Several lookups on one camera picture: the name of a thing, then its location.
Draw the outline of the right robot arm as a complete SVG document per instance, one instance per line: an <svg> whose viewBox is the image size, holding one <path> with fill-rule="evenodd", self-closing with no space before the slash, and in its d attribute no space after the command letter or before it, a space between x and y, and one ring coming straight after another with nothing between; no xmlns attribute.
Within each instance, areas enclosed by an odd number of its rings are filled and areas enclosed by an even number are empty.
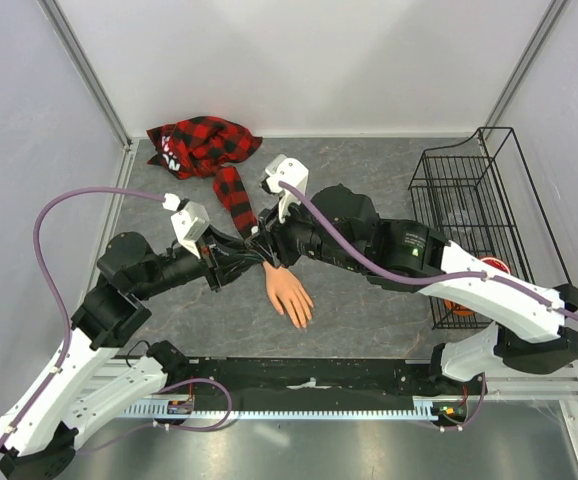
<svg viewBox="0 0 578 480"><path fill-rule="evenodd" d="M545 288L486 263L415 221L385 220L364 195L342 185L313 198L279 181L278 204L263 230L284 265L305 256L360 273L386 290L419 293L487 317L489 325L435 347L427 381L452 392L498 367L546 375L578 360L578 332L565 324L571 285Z"/></svg>

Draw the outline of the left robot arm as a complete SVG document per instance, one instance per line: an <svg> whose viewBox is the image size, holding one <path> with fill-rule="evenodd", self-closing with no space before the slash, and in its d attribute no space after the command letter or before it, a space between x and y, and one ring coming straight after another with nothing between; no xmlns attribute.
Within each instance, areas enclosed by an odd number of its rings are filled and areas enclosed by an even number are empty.
<svg viewBox="0 0 578 480"><path fill-rule="evenodd" d="M81 394L94 375L150 318L144 301L200 278L217 290L261 256L248 240L209 229L196 252L162 254L137 232L116 235L99 258L95 287L67 321L67 335L32 386L0 416L0 471L7 479L54 479L90 436L151 394L195 383L189 360L168 341L152 344L102 389Z"/></svg>

